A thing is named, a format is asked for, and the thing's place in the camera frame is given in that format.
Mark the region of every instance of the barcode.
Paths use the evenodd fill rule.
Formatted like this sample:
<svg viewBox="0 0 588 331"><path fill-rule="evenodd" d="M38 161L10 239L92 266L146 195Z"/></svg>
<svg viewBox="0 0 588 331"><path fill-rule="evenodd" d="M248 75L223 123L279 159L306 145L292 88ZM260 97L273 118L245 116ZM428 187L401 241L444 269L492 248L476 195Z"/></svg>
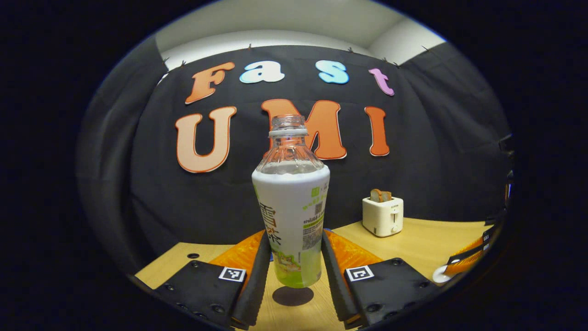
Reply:
<svg viewBox="0 0 588 331"><path fill-rule="evenodd" d="M323 202L315 204L315 215L318 215L323 210Z"/></svg>

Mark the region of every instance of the white wall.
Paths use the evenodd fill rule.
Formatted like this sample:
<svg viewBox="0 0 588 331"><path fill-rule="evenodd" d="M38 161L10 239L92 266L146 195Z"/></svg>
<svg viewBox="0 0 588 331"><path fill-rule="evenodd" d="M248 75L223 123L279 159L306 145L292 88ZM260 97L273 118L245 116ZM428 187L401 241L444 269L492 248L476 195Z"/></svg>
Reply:
<svg viewBox="0 0 588 331"><path fill-rule="evenodd" d="M164 59L169 58L165 64L171 70L179 67L182 61L190 63L211 55L247 48L249 44L251 44L251 47L308 45L336 48L344 51L351 47L355 53L373 56L367 49L352 45L346 41L305 32L281 30L239 31L201 38L164 51L161 56Z"/></svg>
<svg viewBox="0 0 588 331"><path fill-rule="evenodd" d="M426 50L444 43L445 40L410 18L403 18L384 32L369 47L376 58L386 58L398 65Z"/></svg>

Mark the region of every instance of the wooden table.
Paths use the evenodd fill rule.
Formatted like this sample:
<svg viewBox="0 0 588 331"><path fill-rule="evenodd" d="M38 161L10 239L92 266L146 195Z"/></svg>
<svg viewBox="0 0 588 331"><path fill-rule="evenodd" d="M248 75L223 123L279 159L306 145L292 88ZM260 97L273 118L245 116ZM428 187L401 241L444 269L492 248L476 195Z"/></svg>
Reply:
<svg viewBox="0 0 588 331"><path fill-rule="evenodd" d="M432 281L435 269L490 227L484 222L429 221L405 217L403 230L390 237L374 236L361 222L333 229L333 232L384 260L400 257ZM191 260L188 254L198 253L199 261L209 262L232 246L178 243L135 276L155 289ZM270 262L257 324L249 330L344 330L343 323L337 320L325 264L322 266L322 277L310 287L314 292L313 299L301 306L288 307L272 299L273 292L283 285L278 282L273 262Z"/></svg>

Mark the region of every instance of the black backdrop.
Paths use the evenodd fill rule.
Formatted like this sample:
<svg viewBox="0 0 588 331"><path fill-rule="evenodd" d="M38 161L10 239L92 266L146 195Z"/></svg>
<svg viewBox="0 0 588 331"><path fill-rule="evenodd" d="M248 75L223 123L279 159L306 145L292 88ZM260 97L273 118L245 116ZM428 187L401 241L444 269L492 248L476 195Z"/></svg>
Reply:
<svg viewBox="0 0 588 331"><path fill-rule="evenodd" d="M574 267L582 261L577 222L585 214L573 206L586 182L573 149L581 141L582 87L582 39L573 27L583 11L555 2L394 6L439 31L480 68L517 137L518 171L497 249L434 309L394 329L577 328L586 321L585 276ZM105 75L142 38L193 8L192 1L3 3L13 46L5 63L12 111L2 113L11 142L5 229L17 225L6 236L16 239L6 251L14 258L5 282L8 329L194 329L115 267L81 213L74 181L79 123Z"/></svg>
<svg viewBox="0 0 588 331"><path fill-rule="evenodd" d="M323 82L314 66L322 59L343 63L349 82ZM243 68L257 61L280 63L285 78L278 82L240 82ZM223 81L214 85L215 92L186 105L185 100L192 92L192 76L226 62L233 62L235 68L226 71ZM394 96L380 90L368 71L372 68L380 69L388 77ZM118 81L115 78L110 85L118 83L121 87L110 87L110 90L117 95L121 94L120 90L143 95L138 89L144 86L134 86L126 75ZM406 217L480 221L503 207L510 163L500 152L498 141L510 131L490 87L451 45L436 46L400 67L365 55L322 47L242 49L173 69L153 89L142 111L132 137L130 193L139 222L157 254L178 241L235 244L263 228L251 172L269 145L269 119L261 105L278 98L292 101L306 118L319 100L334 101L341 107L339 131L347 156L324 161L331 171L326 227L337 228L360 220L361 199L375 187L390 190L394 196L404 199ZM117 143L101 137L111 134L109 125L119 126L113 118L117 111L126 109L108 109L108 104L105 105L102 109L94 105L92 113L112 113L106 117L108 123L92 132L97 124L90 125L87 121L84 126L87 132L82 129L86 141L100 141L105 145L92 143L98 153L83 151L81 157L85 163L100 163L106 146ZM175 122L187 115L202 114L203 120L197 126L196 150L207 154L212 150L214 133L209 113L227 106L236 107L237 113L230 119L230 150L226 161L209 173L194 174L182 169L176 156ZM389 155L370 154L372 130L364 112L369 106L386 113ZM118 144L126 143L128 138L122 135Z"/></svg>

